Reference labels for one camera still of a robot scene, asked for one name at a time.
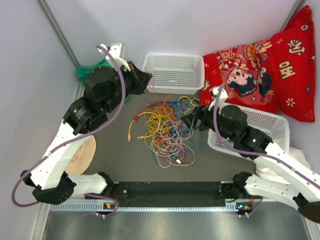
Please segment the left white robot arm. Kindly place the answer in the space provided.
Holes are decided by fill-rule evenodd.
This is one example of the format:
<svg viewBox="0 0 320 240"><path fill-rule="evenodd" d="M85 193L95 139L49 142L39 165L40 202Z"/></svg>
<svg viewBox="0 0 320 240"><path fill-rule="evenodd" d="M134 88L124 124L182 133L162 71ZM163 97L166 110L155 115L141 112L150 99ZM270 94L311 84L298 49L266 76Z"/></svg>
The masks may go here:
<svg viewBox="0 0 320 240"><path fill-rule="evenodd" d="M119 70L97 66L90 71L83 81L83 96L64 114L44 160L21 173L23 182L33 187L37 202L59 205L72 197L94 194L106 199L113 194L113 182L106 173L71 173L67 166L91 135L112 122L107 114L123 106L122 99L129 94L143 94L151 78L151 73L131 61Z"/></svg>

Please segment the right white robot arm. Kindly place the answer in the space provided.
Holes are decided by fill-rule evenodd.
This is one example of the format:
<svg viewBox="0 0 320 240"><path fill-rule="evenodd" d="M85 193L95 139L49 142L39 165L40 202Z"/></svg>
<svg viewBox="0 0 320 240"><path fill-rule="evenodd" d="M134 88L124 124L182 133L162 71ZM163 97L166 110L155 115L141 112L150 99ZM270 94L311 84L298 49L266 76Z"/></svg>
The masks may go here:
<svg viewBox="0 0 320 240"><path fill-rule="evenodd" d="M199 104L181 117L188 129L212 130L226 148L286 180L281 183L241 172L233 178L234 194L239 198L252 195L283 203L319 223L319 174L290 156L263 131L250 126L247 114L239 106L225 103L228 95L223 85L212 88L211 96L210 104Z"/></svg>

